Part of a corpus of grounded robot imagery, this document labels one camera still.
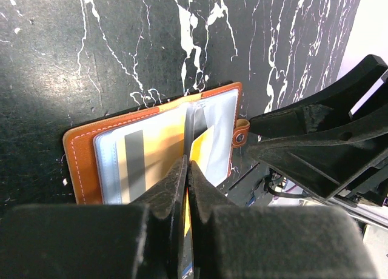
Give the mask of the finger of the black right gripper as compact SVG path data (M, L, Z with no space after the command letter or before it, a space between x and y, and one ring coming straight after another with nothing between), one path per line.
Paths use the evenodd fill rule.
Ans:
M322 91L251 118L249 132L272 139L320 132L344 124L350 121L351 108L386 70L382 58L367 55Z
M387 179L387 109L334 129L263 141L247 152L326 200L353 182Z

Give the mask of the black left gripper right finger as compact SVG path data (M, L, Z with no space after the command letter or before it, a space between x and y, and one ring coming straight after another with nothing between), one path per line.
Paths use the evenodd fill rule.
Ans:
M195 278L376 278L355 222L337 207L241 207L187 171Z

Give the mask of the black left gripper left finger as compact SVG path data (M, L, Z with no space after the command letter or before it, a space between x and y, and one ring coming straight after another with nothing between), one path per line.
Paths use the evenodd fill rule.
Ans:
M135 201L30 204L1 222L2 278L180 278L188 160Z

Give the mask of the brown leather card holder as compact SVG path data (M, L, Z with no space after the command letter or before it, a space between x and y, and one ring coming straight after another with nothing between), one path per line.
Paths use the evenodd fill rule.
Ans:
M221 184L230 175L233 150L247 141L250 124L238 116L242 87L240 82L233 82L68 130L63 145L76 202L122 204L113 131L141 122L164 126L176 119L184 121L183 156L188 159L194 139L214 126L213 147L204 176L214 186Z

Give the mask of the yellow credit card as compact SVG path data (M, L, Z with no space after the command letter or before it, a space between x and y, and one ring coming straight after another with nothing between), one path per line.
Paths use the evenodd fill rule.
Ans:
M213 147L214 126L206 129L199 137L195 138L190 148L190 161L195 161L203 175L206 174L209 165L210 154ZM184 235L190 230L189 192L186 191L186 209Z

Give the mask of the gold credit card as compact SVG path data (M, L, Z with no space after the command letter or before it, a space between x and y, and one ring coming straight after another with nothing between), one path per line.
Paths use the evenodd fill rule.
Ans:
M135 201L160 181L184 152L184 121L141 122L113 131L116 138L121 202Z

